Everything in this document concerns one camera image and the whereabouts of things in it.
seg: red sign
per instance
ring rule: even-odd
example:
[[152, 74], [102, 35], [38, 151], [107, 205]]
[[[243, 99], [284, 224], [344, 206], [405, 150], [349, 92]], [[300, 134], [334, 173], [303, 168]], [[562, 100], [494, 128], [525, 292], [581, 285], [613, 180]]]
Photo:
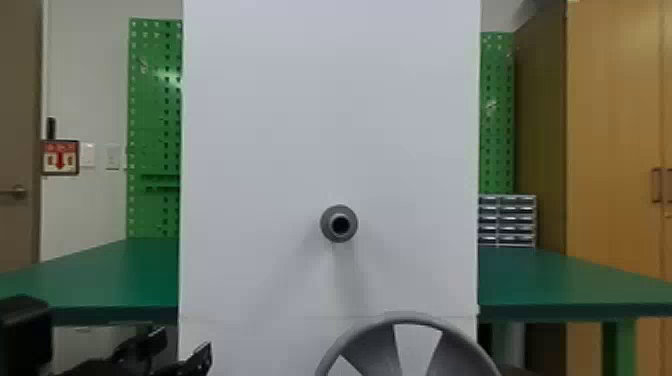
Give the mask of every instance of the red sign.
[[42, 175], [79, 174], [79, 141], [44, 140]]

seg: green table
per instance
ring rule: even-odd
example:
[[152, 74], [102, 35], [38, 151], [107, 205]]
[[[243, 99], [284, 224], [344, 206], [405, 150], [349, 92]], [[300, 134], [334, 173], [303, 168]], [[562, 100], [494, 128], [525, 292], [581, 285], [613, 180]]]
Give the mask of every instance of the green table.
[[[0, 276], [0, 298], [49, 302], [60, 326], [175, 324], [177, 241], [116, 242]], [[672, 284], [552, 252], [482, 249], [479, 319], [601, 322], [604, 374], [635, 374], [635, 320], [672, 316]]]
[[57, 326], [177, 322], [178, 242], [133, 239], [0, 275], [0, 298], [51, 305]]
[[672, 284], [553, 252], [482, 249], [479, 319], [600, 322], [603, 375], [636, 373], [635, 320], [672, 316]]

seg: white board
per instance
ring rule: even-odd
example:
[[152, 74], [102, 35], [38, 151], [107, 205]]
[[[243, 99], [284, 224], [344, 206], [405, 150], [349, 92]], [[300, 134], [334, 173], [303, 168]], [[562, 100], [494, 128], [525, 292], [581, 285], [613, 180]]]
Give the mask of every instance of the white board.
[[[217, 372], [308, 375], [361, 317], [473, 322], [479, 20], [479, 1], [185, 2], [183, 352], [210, 328]], [[319, 230], [334, 204], [349, 243]]]

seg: fan blade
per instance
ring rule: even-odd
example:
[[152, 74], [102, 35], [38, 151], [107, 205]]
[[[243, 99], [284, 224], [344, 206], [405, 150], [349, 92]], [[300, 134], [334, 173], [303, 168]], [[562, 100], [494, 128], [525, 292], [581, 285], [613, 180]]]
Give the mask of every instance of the fan blade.
[[443, 334], [436, 345], [426, 376], [497, 376], [478, 349]]
[[342, 355], [363, 376], [402, 376], [392, 325], [364, 333]]

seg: light switch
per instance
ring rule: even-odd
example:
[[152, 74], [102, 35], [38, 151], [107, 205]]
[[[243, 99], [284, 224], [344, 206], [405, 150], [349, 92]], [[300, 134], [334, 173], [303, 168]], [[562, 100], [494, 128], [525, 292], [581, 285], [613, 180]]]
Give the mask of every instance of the light switch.
[[96, 144], [82, 142], [79, 150], [80, 167], [96, 167]]
[[121, 145], [107, 144], [105, 145], [105, 168], [108, 170], [121, 169]]

